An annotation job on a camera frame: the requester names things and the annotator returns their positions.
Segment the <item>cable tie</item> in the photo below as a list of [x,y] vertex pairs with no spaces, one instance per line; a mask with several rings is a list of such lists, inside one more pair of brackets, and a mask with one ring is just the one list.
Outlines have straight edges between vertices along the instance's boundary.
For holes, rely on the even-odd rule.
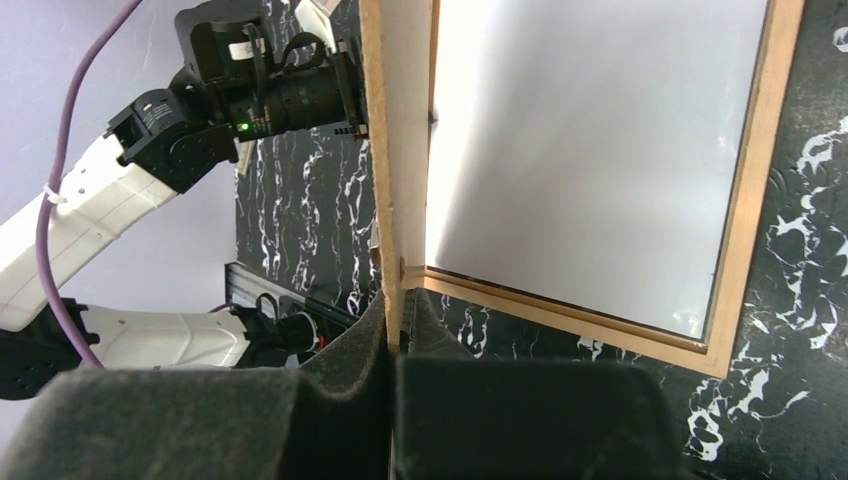
[[44,185],[44,193],[45,195],[47,195],[47,201],[52,203],[53,205],[59,205],[60,203],[66,203],[68,201],[67,198],[54,192],[49,185]]

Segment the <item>white plastic casing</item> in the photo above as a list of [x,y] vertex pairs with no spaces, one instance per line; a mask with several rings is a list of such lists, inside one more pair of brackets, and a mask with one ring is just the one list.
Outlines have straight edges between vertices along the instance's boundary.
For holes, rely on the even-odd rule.
[[[48,231],[50,264],[61,287],[146,214],[176,196],[130,164],[114,135],[95,140],[62,180]],[[35,225],[43,195],[0,225],[0,329],[18,332],[47,303],[35,261]]]
[[[328,5],[334,10],[338,2],[327,2],[319,0],[319,3],[335,3]],[[304,32],[309,32],[320,38],[331,53],[336,53],[336,39],[333,37],[333,26],[330,24],[330,13],[324,8],[316,6],[312,0],[302,0],[297,8],[294,9],[294,16],[300,23],[300,28]]]
[[231,367],[247,350],[244,324],[227,311],[209,314],[124,312],[88,306],[80,312],[106,368]]

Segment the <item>black foam padding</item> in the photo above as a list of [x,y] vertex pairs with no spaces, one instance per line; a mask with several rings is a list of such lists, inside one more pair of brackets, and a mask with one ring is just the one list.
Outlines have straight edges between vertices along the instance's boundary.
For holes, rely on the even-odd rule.
[[385,478],[383,302],[301,370],[74,371],[48,385],[2,479]]
[[684,479],[657,386],[615,363],[398,361],[399,479]]

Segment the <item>wooden panel edge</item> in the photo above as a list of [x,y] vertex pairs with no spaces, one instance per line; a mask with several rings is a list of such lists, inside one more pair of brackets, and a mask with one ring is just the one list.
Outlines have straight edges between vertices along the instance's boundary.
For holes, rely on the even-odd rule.
[[424,267],[407,267],[400,284],[406,290],[423,287],[426,273],[427,269]]
[[385,297],[386,329],[389,349],[400,346],[403,316],[403,292],[400,287],[400,258],[395,239],[392,176],[386,130],[386,85],[383,71],[383,20],[380,0],[360,0],[359,21],[362,31],[362,59],[370,124],[371,158],[374,168],[374,200],[377,206],[377,230],[380,236],[380,269]]
[[430,0],[430,91],[427,105],[433,111],[433,95],[436,90],[436,60],[439,53],[439,11],[441,0]]
[[593,313],[585,310],[580,310],[578,308],[569,307],[567,305],[557,303],[553,300],[537,298],[529,294],[523,294],[522,292],[513,291],[505,288],[498,288],[497,286],[487,285],[485,283],[481,283],[473,279],[460,278],[458,276],[430,269],[425,270],[425,277],[429,279],[435,279],[440,282],[453,284],[469,290],[475,290],[486,295],[510,300],[522,305],[528,305],[535,308],[539,308],[541,310],[546,310],[551,313],[573,318],[582,322],[595,324],[601,327],[612,328],[614,330],[619,330],[630,335],[635,335],[637,337],[642,337],[648,340],[665,343],[667,345],[672,345],[678,348],[682,348],[684,350],[699,353],[707,352],[707,345],[697,340],[687,339],[685,337],[666,333],[661,330],[643,327],[633,323],[623,322],[614,317],[608,317],[603,314]]
[[359,15],[386,328],[397,352],[404,266],[424,265],[430,3],[360,0]]
[[[640,355],[679,365],[710,376],[724,378],[727,374],[726,370],[722,371],[719,368],[716,368],[716,364],[709,356],[709,351],[697,352],[681,348],[676,345],[669,345],[657,340],[647,339],[631,333],[622,332],[615,328],[590,323],[578,318],[540,308],[533,304],[523,303],[511,298],[505,298],[503,296],[482,291],[490,288],[485,285],[476,284],[467,280],[463,281],[463,283],[468,282],[468,284],[464,283],[463,285],[459,285],[451,281],[445,281],[443,278],[435,278],[434,276],[431,276],[431,273],[436,272],[427,271],[427,275],[424,277],[424,288],[427,290],[492,308],[500,312],[531,320],[547,327],[556,328],[557,330],[564,330],[575,335],[608,343]],[[524,299],[535,300],[529,297],[524,297]]]
[[769,169],[780,122],[804,0],[771,0],[763,26],[728,209],[716,288],[707,319],[709,356],[727,371],[742,314]]

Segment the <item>reflective surface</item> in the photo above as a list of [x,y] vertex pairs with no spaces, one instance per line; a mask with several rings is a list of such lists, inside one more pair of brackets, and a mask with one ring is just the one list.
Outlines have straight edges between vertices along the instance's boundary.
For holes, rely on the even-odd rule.
[[[299,31],[290,3],[273,2],[277,42]],[[344,0],[339,9],[348,5],[347,16],[333,16],[337,35],[359,26],[358,2]],[[848,8],[835,10],[833,0],[806,1],[772,166],[784,181],[766,193],[756,267],[726,380],[433,295],[449,332],[484,359],[639,366],[661,386],[680,426],[680,445],[705,477],[845,479],[848,457],[840,442],[848,440],[848,409],[834,405],[848,397],[848,276],[845,255],[834,252],[848,252],[842,248],[848,238],[848,49],[840,51],[848,44]],[[336,306],[361,314],[380,288],[367,244],[374,218],[370,156],[349,138],[333,136],[332,127],[266,143],[264,160],[254,163],[261,168],[239,179],[239,261],[290,290],[322,288]],[[815,163],[804,153],[815,155]],[[300,271],[306,275],[296,275]],[[358,311],[351,308],[355,299]],[[480,398],[480,408],[486,402]],[[511,426],[497,420],[496,431]]]
[[428,265],[700,337],[765,7],[442,2]]

